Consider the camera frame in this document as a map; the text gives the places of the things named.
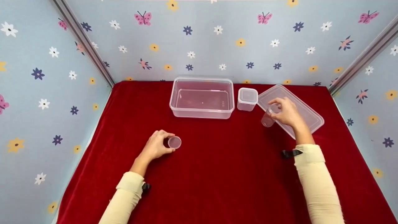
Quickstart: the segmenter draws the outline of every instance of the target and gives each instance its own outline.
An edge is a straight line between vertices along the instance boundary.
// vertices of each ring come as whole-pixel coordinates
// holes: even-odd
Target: wall
[[[0,8],[0,223],[51,223],[110,88],[51,1]]]
[[[335,101],[395,217],[398,217],[398,39],[370,62]]]
[[[117,82],[203,75],[323,86],[369,46],[398,8],[396,0],[67,2]],[[358,23],[368,11],[379,14]],[[140,14],[147,25],[136,20]]]

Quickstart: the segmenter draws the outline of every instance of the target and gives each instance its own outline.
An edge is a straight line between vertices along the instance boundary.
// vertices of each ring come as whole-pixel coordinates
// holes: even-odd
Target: red velvet cloth
[[[60,204],[59,224],[98,223],[123,173],[155,130],[182,146],[153,161],[152,185],[132,212],[134,224],[310,223],[294,160],[280,151],[294,140],[264,111],[235,109],[228,120],[177,118],[169,108],[172,82],[115,85],[93,140]],[[259,93],[272,85],[255,88]],[[287,86],[325,119],[314,133],[339,194],[347,224],[397,223],[325,87]]]

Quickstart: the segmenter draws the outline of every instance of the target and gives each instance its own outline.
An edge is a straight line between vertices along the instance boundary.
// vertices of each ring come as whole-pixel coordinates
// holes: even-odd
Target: light blue wallpaper
[[[116,82],[329,86],[398,13],[396,0],[67,2]]]
[[[398,39],[345,86],[335,101],[398,218]]]
[[[0,223],[51,223],[110,88],[51,1],[0,9]]]

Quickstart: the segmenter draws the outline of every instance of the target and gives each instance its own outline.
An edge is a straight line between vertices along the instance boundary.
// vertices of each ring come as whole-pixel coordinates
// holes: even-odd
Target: plastic lid
[[[240,88],[238,91],[238,102],[244,104],[257,104],[257,90],[253,88]]]
[[[325,120],[320,116],[316,111],[310,108],[306,103],[304,103],[300,98],[290,92],[287,88],[282,85],[275,85],[268,89],[267,91],[261,93],[258,96],[258,105],[264,110],[267,111],[268,102],[275,98],[289,98],[293,103],[296,104],[297,110],[310,128],[311,133],[314,133],[317,129],[319,129],[324,123]],[[293,129],[285,124],[276,121],[278,125],[280,125],[292,138],[296,139]]]

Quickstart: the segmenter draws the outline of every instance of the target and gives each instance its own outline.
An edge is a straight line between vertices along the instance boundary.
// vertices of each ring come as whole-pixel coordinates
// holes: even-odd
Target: beige long sleeve
[[[141,175],[133,172],[124,173],[99,224],[126,224],[132,210],[141,199],[143,184],[144,178]]]
[[[297,145],[303,153],[295,156],[295,166],[307,201],[312,224],[343,224],[336,187],[318,145]]]

